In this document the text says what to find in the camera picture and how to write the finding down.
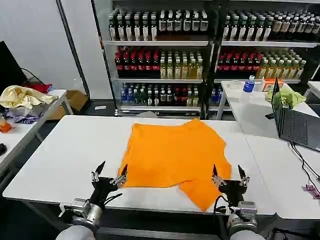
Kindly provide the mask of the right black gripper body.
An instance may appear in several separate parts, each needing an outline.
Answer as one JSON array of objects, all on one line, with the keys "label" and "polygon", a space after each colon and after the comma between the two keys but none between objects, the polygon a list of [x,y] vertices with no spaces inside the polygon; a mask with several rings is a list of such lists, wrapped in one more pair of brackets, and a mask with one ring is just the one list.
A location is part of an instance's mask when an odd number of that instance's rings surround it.
[{"label": "right black gripper body", "polygon": [[247,191],[247,186],[241,185],[239,180],[225,180],[218,185],[218,190],[226,194],[230,206],[237,207],[244,200],[243,194]]}]

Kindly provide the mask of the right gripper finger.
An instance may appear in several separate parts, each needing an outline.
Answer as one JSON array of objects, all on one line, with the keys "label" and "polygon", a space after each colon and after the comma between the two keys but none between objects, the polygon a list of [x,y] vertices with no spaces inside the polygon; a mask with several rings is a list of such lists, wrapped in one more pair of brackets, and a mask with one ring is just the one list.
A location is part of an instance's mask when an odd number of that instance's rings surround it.
[{"label": "right gripper finger", "polygon": [[246,175],[245,171],[243,170],[243,168],[238,165],[238,172],[240,175],[240,186],[247,186],[249,181],[250,181],[250,177]]},{"label": "right gripper finger", "polygon": [[213,165],[213,171],[212,171],[212,181],[215,186],[223,186],[227,183],[218,175],[218,171],[216,168],[216,165]]}]

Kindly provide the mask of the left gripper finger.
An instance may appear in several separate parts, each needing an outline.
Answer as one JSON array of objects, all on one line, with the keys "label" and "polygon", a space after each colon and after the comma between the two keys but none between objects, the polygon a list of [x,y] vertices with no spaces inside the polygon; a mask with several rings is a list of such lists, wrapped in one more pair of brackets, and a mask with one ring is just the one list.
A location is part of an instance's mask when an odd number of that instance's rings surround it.
[{"label": "left gripper finger", "polygon": [[103,161],[100,165],[97,166],[95,171],[91,172],[91,181],[92,182],[98,182],[99,181],[99,176],[105,166],[105,161]]},{"label": "left gripper finger", "polygon": [[128,172],[128,165],[126,164],[121,174],[116,178],[114,178],[113,180],[111,180],[110,184],[117,188],[121,188],[127,181],[127,172]]}]

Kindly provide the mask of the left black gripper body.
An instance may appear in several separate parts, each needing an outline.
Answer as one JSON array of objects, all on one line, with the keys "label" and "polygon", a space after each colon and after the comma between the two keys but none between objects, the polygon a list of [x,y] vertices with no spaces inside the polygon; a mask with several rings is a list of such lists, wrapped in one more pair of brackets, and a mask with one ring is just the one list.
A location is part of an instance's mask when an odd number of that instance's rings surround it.
[{"label": "left black gripper body", "polygon": [[118,190],[118,186],[111,183],[113,180],[113,178],[101,176],[98,178],[98,181],[92,180],[91,184],[93,185],[94,191],[89,198],[89,202],[100,208],[104,208],[109,193]]}]

